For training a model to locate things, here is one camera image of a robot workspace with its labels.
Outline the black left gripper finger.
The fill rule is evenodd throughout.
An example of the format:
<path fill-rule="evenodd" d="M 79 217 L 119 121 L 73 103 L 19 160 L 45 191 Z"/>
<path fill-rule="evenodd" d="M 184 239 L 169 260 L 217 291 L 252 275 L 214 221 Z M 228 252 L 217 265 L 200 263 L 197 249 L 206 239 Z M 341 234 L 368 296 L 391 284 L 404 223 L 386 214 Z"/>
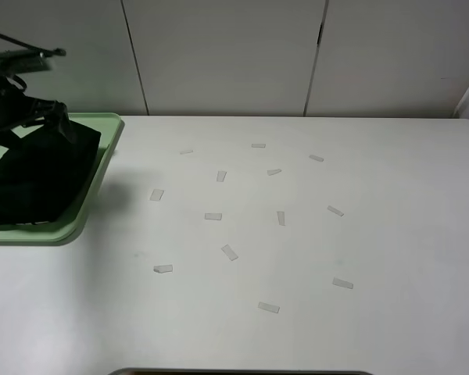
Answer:
<path fill-rule="evenodd" d="M 61 102 L 53 102 L 45 112 L 44 126 L 57 130 L 70 143 L 75 143 L 77 135 L 68 116 L 67 107 Z"/>

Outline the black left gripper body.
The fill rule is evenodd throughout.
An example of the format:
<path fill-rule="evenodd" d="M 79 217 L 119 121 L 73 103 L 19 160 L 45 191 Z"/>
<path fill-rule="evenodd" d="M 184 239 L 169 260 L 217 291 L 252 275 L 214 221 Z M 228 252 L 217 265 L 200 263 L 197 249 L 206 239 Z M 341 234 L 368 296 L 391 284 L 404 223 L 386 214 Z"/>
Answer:
<path fill-rule="evenodd" d="M 0 76 L 0 131 L 37 125 L 60 127 L 62 124 L 61 102 L 29 97 L 24 94 L 23 85 L 17 87 Z"/>

